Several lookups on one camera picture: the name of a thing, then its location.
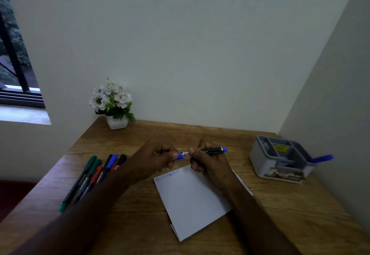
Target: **potted plant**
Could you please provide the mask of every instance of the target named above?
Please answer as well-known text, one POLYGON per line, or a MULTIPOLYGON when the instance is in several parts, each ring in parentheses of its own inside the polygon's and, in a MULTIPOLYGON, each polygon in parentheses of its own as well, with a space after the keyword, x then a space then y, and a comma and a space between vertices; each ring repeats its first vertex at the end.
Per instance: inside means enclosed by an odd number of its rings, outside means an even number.
POLYGON ((110 129, 125 128, 128 120, 135 122, 130 113, 132 96, 122 85, 108 80, 104 85, 94 89, 90 106, 98 115, 105 115, 110 129))

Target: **notepad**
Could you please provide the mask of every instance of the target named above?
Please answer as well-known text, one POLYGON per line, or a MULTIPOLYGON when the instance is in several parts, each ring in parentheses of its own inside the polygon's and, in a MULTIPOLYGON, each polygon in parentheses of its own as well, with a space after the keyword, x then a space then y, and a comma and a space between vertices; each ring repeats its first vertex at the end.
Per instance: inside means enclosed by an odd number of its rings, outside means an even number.
POLYGON ((179 241, 231 210, 226 198, 218 194, 213 185, 201 173, 192 170, 190 165, 155 177, 154 182, 179 241))

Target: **window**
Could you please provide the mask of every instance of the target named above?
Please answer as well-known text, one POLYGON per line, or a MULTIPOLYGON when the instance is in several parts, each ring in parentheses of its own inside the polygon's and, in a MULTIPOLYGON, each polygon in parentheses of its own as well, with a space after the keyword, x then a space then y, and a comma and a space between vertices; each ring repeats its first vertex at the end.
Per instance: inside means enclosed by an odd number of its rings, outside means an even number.
POLYGON ((45 108, 10 0, 0 0, 0 104, 45 108))

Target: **green marker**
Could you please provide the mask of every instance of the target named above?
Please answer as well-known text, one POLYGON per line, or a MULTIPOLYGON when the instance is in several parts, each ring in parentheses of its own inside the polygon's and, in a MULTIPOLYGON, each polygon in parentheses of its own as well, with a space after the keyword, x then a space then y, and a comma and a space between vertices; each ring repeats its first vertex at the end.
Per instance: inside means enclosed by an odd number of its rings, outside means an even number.
POLYGON ((87 174, 87 177, 86 177, 85 181, 82 183, 82 185, 80 187, 80 190, 78 191, 77 196, 76 196, 76 199, 74 200, 73 204, 77 203, 80 200, 80 198, 82 197, 82 195, 84 194, 84 192, 85 192, 85 190, 87 188, 87 185, 89 184, 90 179, 94 175, 94 172, 95 172, 96 168, 99 165, 101 165, 102 163, 103 162, 101 161, 101 159, 95 160, 94 165, 90 169, 89 174, 87 174))
POLYGON ((71 200, 73 199, 74 197, 74 194, 77 192, 77 189, 78 189, 78 186, 79 184, 81 183, 82 179, 85 178, 86 174, 89 172, 89 170, 91 169, 91 167, 93 166, 95 160, 96 160, 97 156, 92 156, 89 160, 89 162, 86 164, 85 168, 84 168, 84 171, 81 173, 80 177, 77 179, 76 183, 74 183, 72 189, 70 190, 70 192, 68 193, 68 195, 66 196, 66 198, 64 199, 62 205, 60 206, 59 208, 59 211, 60 212, 64 212, 65 209, 67 208, 68 204, 70 204, 71 200))

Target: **white flower pot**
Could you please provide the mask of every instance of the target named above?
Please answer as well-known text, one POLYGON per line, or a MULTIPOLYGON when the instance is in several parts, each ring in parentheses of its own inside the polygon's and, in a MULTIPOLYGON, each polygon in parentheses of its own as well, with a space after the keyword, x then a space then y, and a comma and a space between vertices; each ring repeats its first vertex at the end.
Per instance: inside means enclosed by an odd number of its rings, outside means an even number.
POLYGON ((113 116, 105 116, 107 118, 107 122, 109 125, 109 128, 114 130, 114 129, 119 129, 119 128, 125 128, 128 123, 128 118, 124 116, 122 119, 115 119, 113 116))

